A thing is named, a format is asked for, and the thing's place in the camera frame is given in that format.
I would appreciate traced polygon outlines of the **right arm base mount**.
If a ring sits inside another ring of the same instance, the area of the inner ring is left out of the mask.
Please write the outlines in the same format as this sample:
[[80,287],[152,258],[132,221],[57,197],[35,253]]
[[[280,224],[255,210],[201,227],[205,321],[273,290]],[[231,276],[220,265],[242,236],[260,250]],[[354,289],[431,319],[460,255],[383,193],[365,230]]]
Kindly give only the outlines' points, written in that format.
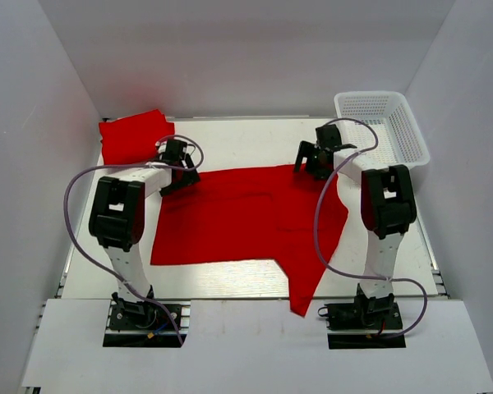
[[403,320],[396,302],[389,312],[363,318],[354,303],[321,306],[318,317],[326,322],[330,350],[385,350],[406,347],[404,335],[389,338],[403,330]]

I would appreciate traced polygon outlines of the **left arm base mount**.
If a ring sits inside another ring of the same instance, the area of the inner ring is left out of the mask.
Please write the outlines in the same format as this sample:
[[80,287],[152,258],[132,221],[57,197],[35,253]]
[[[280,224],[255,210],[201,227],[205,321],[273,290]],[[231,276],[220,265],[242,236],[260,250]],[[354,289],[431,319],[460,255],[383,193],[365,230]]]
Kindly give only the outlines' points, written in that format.
[[157,305],[112,300],[103,347],[178,349],[182,343],[168,314]]

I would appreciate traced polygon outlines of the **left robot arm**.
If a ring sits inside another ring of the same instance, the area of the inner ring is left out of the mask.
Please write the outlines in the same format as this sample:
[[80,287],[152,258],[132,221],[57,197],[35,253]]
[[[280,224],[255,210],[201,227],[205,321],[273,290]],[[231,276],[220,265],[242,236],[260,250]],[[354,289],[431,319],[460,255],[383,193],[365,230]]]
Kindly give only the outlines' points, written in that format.
[[139,243],[145,230],[145,201],[162,197],[200,181],[189,153],[194,141],[163,137],[157,154],[142,167],[99,178],[89,220],[89,232],[107,254],[116,273],[117,306],[133,318],[151,319],[157,307],[147,279]]

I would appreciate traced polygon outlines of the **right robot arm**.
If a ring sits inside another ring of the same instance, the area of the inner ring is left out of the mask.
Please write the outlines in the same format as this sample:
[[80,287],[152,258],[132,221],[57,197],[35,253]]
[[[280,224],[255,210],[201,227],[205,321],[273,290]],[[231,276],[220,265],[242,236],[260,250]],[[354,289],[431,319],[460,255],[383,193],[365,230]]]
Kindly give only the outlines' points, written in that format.
[[354,300],[356,312],[374,318],[390,312],[394,305],[392,276],[399,246],[417,218],[409,169],[388,166],[370,157],[371,150],[345,144],[334,123],[316,128],[316,142],[302,141],[294,171],[305,171],[317,180],[326,180],[325,189],[334,177],[344,174],[361,187],[360,212],[367,230],[364,273]]

